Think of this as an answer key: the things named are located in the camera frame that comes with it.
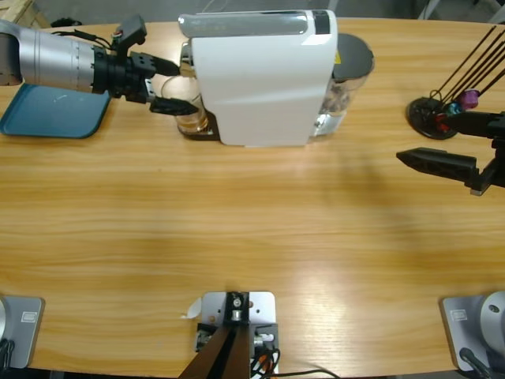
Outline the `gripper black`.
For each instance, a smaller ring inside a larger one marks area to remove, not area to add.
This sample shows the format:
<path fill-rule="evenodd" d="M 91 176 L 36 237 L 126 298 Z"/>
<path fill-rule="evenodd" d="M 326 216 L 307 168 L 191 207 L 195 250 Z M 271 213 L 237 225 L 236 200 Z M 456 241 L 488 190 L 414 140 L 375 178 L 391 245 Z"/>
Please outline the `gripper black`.
<path fill-rule="evenodd" d="M 447 126 L 465 135 L 495 138 L 494 158 L 479 173 L 477 159 L 433 148 L 413 148 L 397 152 L 407 167 L 433 176 L 463 182 L 474 196 L 482 196 L 490 186 L 504 187 L 504 113 L 467 111 L 447 119 Z"/>
<path fill-rule="evenodd" d="M 124 96 L 129 102 L 147 103 L 152 94 L 146 80 L 151 80 L 155 73 L 164 77 L 180 75 L 180 67 L 163 58 L 132 52 L 130 56 L 120 59 L 117 55 L 108 54 L 102 47 L 93 47 L 93 51 L 92 93 L 95 94 L 108 92 L 116 99 Z M 151 101 L 149 111 L 185 116 L 197 113 L 198 107 L 183 99 L 156 96 Z"/>

